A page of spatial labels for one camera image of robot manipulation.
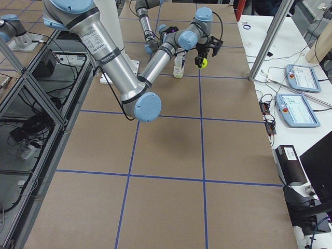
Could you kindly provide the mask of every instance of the yellow ball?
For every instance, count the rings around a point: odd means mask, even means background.
[[[203,61],[202,61],[202,69],[203,68],[206,68],[208,65],[208,60],[206,58],[203,58]]]

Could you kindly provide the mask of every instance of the light blue joint cap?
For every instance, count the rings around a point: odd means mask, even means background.
[[[141,122],[155,120],[161,111],[161,100],[154,92],[144,93],[135,105],[135,117]]]
[[[161,29],[163,29],[164,27],[167,27],[165,24],[161,24],[159,25],[159,27],[157,27],[157,31],[158,33],[161,31]]]
[[[212,22],[212,10],[206,7],[199,8],[196,10],[195,18],[202,22]]]
[[[151,50],[151,48],[149,47],[149,45],[145,45],[145,52],[147,53],[147,54],[152,54],[153,52],[152,52],[152,50]]]
[[[93,0],[50,0],[58,9],[71,13],[81,14],[90,9]]]
[[[196,46],[198,38],[193,31],[186,30],[178,37],[177,42],[180,47],[188,51]]]
[[[9,42],[11,39],[9,35],[5,34],[4,32],[1,32],[1,31],[0,31],[0,38],[6,43]]]
[[[68,31],[68,29],[66,28],[66,26],[63,25],[62,23],[55,22],[55,21],[50,20],[50,19],[47,19],[47,18],[45,18],[45,17],[43,17],[43,20],[44,20],[44,24],[45,24],[47,27],[50,27],[51,29]]]
[[[14,14],[7,14],[0,17],[4,21],[19,21],[19,18]]]

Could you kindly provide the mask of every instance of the clear bottle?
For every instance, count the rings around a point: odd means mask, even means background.
[[[180,79],[183,76],[183,72],[185,70],[186,53],[187,52],[183,48],[178,48],[176,50],[173,75],[177,79]]]

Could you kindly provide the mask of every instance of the robotic arm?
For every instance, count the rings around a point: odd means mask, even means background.
[[[146,0],[137,7],[143,30],[149,30],[147,8],[159,5],[160,0]],[[110,77],[121,94],[122,107],[128,116],[139,121],[156,119],[161,111],[160,98],[150,92],[153,81],[175,55],[177,48],[190,50],[197,44],[205,45],[211,40],[212,12],[208,8],[197,10],[187,29],[167,34],[165,25],[159,27],[163,44],[147,64],[141,76],[136,78],[120,49],[100,22],[100,12],[93,0],[43,0],[45,25],[69,30],[77,34],[99,66]]]
[[[121,94],[126,114],[149,122],[161,111],[160,98],[140,82],[100,22],[93,0],[44,0],[44,23],[77,34]]]
[[[136,1],[136,14],[139,18],[144,39],[146,41],[145,51],[148,54],[152,54],[158,50],[158,42],[155,40],[155,34],[151,28],[148,16],[148,9],[157,7],[163,4],[163,0],[137,0]]]
[[[140,81],[146,82],[149,86],[160,74],[169,60],[175,55],[178,48],[189,51],[194,48],[204,47],[214,39],[211,34],[212,11],[203,7],[196,11],[195,18],[189,27],[167,33],[169,27],[162,24],[158,27],[158,32],[163,39],[163,44],[158,48],[155,56],[147,64],[142,74],[138,77]]]
[[[32,41],[28,36],[20,19],[13,14],[0,17],[0,38],[4,42],[9,42],[14,37],[16,45],[24,48],[29,46]]]

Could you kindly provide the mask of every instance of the black monitor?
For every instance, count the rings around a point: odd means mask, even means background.
[[[321,203],[332,200],[332,131],[300,156],[302,166]],[[332,218],[332,210],[327,212]]]

